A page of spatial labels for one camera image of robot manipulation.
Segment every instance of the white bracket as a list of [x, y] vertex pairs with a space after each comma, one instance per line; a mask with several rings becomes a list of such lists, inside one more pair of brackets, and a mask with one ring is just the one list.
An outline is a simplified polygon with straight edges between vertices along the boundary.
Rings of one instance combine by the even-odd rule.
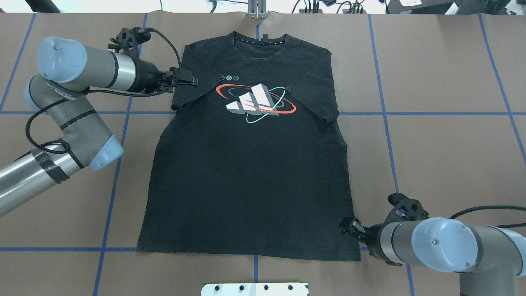
[[266, 18], [267, 0], [248, 0], [248, 18]]
[[201, 296], [309, 296], [307, 283], [206, 284]]

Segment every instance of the neckline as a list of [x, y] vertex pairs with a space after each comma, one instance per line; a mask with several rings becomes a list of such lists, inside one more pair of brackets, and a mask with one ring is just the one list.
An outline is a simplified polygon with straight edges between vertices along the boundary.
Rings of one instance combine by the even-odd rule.
[[[264, 58], [255, 58], [255, 57], [249, 57], [246, 56], [244, 53], [242, 53], [236, 46], [235, 41], [239, 42], [246, 42], [248, 44], [254, 44], [255, 46], [272, 46], [272, 45], [279, 45], [282, 44], [281, 48], [273, 55], [269, 57]], [[229, 34], [229, 43], [231, 47], [233, 48], [234, 52], [237, 53], [241, 58], [243, 58], [245, 61], [249, 62], [256, 62], [256, 63], [264, 63], [274, 60], [275, 58], [279, 57], [283, 54], [284, 48], [287, 46], [287, 44], [290, 43], [290, 36], [288, 34], [283, 35], [279, 38], [269, 39], [268, 43], [269, 45], [261, 45], [261, 41], [255, 38], [250, 38], [244, 35], [241, 35], [237, 33], [236, 31], [233, 31]]]

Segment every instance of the silver metal ring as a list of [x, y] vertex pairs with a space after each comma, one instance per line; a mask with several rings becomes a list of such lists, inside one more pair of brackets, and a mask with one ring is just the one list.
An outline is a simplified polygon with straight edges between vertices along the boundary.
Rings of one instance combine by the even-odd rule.
[[115, 53], [115, 57], [117, 57], [119, 69], [117, 79], [115, 79], [115, 83], [110, 88], [125, 91], [129, 89], [135, 81], [135, 64], [132, 58], [127, 55]]
[[383, 253], [386, 255], [389, 260], [391, 260], [394, 263], [400, 263], [403, 264], [404, 262], [398, 258], [398, 256], [395, 253], [395, 250], [393, 249], [392, 236], [395, 232], [395, 229], [400, 225], [402, 222], [393, 222], [387, 224], [380, 234], [380, 247], [382, 248]]

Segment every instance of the shirt graphic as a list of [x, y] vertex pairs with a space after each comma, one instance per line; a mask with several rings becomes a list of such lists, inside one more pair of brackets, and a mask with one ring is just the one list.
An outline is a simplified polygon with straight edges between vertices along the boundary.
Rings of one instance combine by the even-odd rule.
[[[271, 92], [278, 89], [283, 90], [281, 95]], [[222, 84], [216, 87], [216, 92], [227, 100], [229, 98], [226, 95], [231, 98], [237, 98], [238, 101], [227, 104], [226, 109], [235, 114], [246, 113], [247, 123], [256, 123], [268, 115], [279, 116], [280, 114], [291, 114], [296, 111], [296, 106], [284, 98], [285, 88], [283, 86], [277, 86], [269, 90], [263, 83], [252, 87], [240, 84]], [[249, 120], [249, 115], [257, 115], [259, 117], [255, 120]]]

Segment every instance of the white mounting plate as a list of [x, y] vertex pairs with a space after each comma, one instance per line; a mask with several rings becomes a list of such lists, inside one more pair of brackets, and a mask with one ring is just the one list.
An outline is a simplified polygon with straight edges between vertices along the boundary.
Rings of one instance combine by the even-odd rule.
[[309, 284], [307, 283], [206, 284], [201, 289], [201, 296], [309, 296]]

